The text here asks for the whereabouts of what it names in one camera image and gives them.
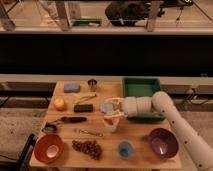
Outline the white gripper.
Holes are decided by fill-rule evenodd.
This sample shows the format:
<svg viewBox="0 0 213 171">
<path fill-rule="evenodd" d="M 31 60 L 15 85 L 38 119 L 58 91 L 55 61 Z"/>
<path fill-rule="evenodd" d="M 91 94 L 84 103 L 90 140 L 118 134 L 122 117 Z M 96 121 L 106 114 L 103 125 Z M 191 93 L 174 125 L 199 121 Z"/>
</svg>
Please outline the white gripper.
<svg viewBox="0 0 213 171">
<path fill-rule="evenodd" d="M 105 100 L 111 101 L 114 104 L 114 110 L 119 109 L 121 104 L 121 109 L 127 116 L 149 113 L 152 107 L 151 98 L 149 96 L 126 97 L 123 98 L 122 101 L 120 97 L 113 97 Z M 104 115 L 104 119 L 113 120 L 115 118 L 126 117 L 123 112 L 112 115 Z"/>
</svg>

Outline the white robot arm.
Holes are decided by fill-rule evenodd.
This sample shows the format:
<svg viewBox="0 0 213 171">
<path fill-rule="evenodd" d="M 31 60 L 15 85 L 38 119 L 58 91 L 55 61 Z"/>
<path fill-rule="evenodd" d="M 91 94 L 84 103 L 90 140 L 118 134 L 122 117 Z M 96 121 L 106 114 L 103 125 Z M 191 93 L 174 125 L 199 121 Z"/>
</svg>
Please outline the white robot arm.
<svg viewBox="0 0 213 171">
<path fill-rule="evenodd" d="M 113 97 L 105 103 L 120 105 L 119 109 L 107 112 L 105 118 L 136 116 L 146 109 L 155 109 L 162 114 L 173 128 L 178 139 L 199 171 L 213 171 L 213 149 L 181 116 L 172 98 L 164 91 L 157 91 L 151 97 Z"/>
</svg>

